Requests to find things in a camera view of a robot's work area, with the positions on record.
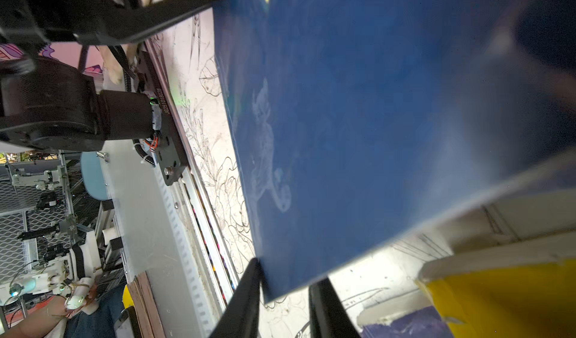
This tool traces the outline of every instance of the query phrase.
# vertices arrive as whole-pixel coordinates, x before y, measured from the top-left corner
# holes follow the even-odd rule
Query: white robotic hand
[[[82,312],[90,315],[98,309],[97,301],[89,301],[90,290],[94,286],[94,278],[84,277],[77,282],[72,283],[74,290],[66,299],[65,308],[76,310],[82,307]]]
[[[91,314],[98,308],[97,303],[86,304],[94,279],[102,274],[94,231],[87,232],[86,242],[72,247],[68,254],[48,262],[38,262],[29,272],[20,273],[0,282],[0,306],[10,304],[26,293],[52,291],[55,295],[67,297],[66,308],[69,310],[82,307],[83,312]]]

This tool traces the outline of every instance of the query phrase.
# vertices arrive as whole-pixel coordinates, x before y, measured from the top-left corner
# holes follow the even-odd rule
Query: black cable
[[[18,313],[18,311],[21,309],[22,309],[22,307],[18,308],[17,310],[14,311],[14,313],[12,313],[12,316],[10,317],[10,322],[8,322],[8,329],[10,329],[12,327],[12,319],[14,319],[14,316],[16,315],[16,313]]]
[[[89,45],[83,45],[82,50],[80,50],[80,58],[78,60],[78,70],[83,73],[86,69],[86,60],[88,59],[88,49]]]
[[[146,154],[146,152],[144,152],[144,149],[142,149],[142,144],[140,143],[140,140],[133,139],[132,143],[134,143],[134,148],[136,149],[136,153],[140,155],[140,158],[143,158],[145,161],[152,164],[153,167],[156,167],[156,164],[154,164],[154,159],[150,155]]]

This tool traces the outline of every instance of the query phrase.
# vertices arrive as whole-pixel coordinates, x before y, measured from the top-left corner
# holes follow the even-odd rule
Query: jeans
[[[64,338],[116,338],[114,323],[124,309],[122,293],[124,284],[106,292],[100,299],[96,312],[79,313],[66,324]]]

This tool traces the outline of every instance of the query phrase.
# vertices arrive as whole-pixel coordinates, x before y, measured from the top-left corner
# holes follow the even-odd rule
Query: metal frame
[[[164,91],[164,95],[166,96],[166,101],[170,107],[170,112],[174,118],[174,123],[176,125],[176,129],[178,130],[178,134],[181,137],[186,137],[186,131],[184,129],[184,126],[182,125],[182,121],[178,115],[178,111],[176,110],[176,105],[174,104],[174,101],[172,99],[172,95],[170,93],[170,88],[168,86],[168,78],[165,75],[166,72],[162,67],[162,63],[160,62],[160,59],[158,58],[158,53],[156,52],[154,44],[152,41],[147,40],[145,42],[145,44],[146,44],[146,49],[148,50],[148,52],[150,52],[150,58],[152,59],[152,65],[154,66],[156,73],[158,74],[158,78],[160,79],[160,85],[162,87],[162,90]],[[199,192],[199,196],[197,196],[198,201],[196,202],[196,204],[193,202],[191,202],[191,203],[193,206],[196,206],[199,208],[196,210],[196,214],[198,217],[198,221],[201,222],[200,224],[202,225],[200,227],[200,229],[202,229],[203,231],[205,231],[204,229],[208,229],[208,230],[206,230],[206,232],[210,232],[210,225],[212,225],[212,228],[214,230],[214,235],[216,237],[215,243],[220,247],[220,251],[219,251],[218,246],[215,247],[215,250],[213,247],[211,249],[210,246],[208,246],[208,248],[210,250],[210,256],[212,257],[212,262],[215,263],[214,267],[216,268],[216,264],[221,265],[222,259],[223,259],[224,264],[226,265],[226,267],[228,267],[227,271],[229,273],[230,280],[232,281],[232,284],[234,285],[234,287],[238,287],[239,277],[236,273],[236,270],[234,269],[234,265],[232,264],[232,260],[230,259],[230,253],[228,252],[227,245],[224,241],[224,238],[222,237],[222,232],[220,231],[220,225],[218,224],[218,221],[215,217],[214,210],[212,209],[212,205],[209,203],[210,199],[208,197],[208,192],[206,190],[206,187],[204,186],[204,183],[202,182],[202,179],[201,179],[202,175],[200,174],[200,169],[198,168],[198,165],[196,164],[196,160],[194,160],[194,154],[192,153],[192,147],[190,146],[190,142],[187,139],[182,139],[182,144],[184,146],[184,150],[185,150],[186,155],[188,157],[188,163],[190,165],[190,171],[185,170],[182,174],[182,177],[183,177],[182,179],[183,179],[183,182],[187,184],[187,187],[192,190],[193,194],[190,195],[191,198],[192,198],[192,196],[197,196],[194,183],[196,183],[196,185],[198,187],[198,192]],[[205,237],[207,235],[209,235],[209,237],[212,240],[212,234],[204,234]],[[224,268],[223,264],[221,266],[222,266],[222,270],[225,272],[226,268]]]

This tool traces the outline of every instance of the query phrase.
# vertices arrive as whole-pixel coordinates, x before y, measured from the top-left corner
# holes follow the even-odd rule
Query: human hand
[[[66,317],[70,311],[66,309],[66,298],[54,295],[46,305],[46,313],[51,317]]]

